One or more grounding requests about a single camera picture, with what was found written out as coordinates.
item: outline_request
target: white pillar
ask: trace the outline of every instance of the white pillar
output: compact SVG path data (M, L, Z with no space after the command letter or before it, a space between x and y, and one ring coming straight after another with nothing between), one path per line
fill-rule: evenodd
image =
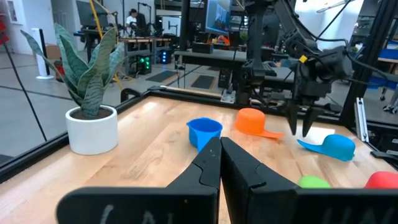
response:
M46 57L47 54L45 51L43 30L38 29L38 28L32 28L32 37L39 44L40 48L42 49L42 51L44 53L44 56ZM48 79L54 78L54 76L50 74L50 68L44 62L44 59L38 55L36 55L36 59L37 59L37 66L39 68L39 76L37 76L36 78L40 79L40 80L48 80Z

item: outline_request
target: red ball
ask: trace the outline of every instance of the red ball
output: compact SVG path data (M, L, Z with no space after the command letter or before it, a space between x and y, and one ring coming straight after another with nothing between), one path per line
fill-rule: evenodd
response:
M398 174L379 171L372 174L365 189L398 189Z

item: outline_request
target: green ball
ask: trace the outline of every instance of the green ball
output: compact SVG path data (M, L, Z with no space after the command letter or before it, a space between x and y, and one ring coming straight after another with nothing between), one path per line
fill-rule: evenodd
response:
M325 189L331 188L329 183L319 177L315 177L312 175L305 175L300 180L298 180L297 185L302 188L310 188L310 189Z

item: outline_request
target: computer screen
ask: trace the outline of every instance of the computer screen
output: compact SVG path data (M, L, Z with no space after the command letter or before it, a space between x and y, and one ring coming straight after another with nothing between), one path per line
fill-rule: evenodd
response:
M93 11L91 10L90 4L88 2L82 1L76 1L76 4L80 18L80 24L82 26L95 27L95 18L93 15ZM97 13L99 24L101 25L101 27L107 27L109 24L105 10L102 7L95 5L95 11Z
M232 0L209 0L206 9L205 30L212 34L227 35Z

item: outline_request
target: floor mat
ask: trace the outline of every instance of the floor mat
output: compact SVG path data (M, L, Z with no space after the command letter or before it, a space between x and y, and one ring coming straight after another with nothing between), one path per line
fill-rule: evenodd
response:
M153 77L149 77L146 80L147 81L152 81L152 82L164 82L166 80L168 80L169 78L173 77L174 75L176 75L177 72L173 72L173 71L164 71L164 72L160 72L157 75L154 75Z
M209 90L213 86L214 77L208 75L200 75L191 85L194 88L204 88Z
M209 67L209 68L207 68L207 70L218 72L220 70L220 68L218 68L218 67Z
M0 164L3 164L4 162L9 161L10 159L12 159L13 157L11 156L6 156L6 155L1 155L0 154Z

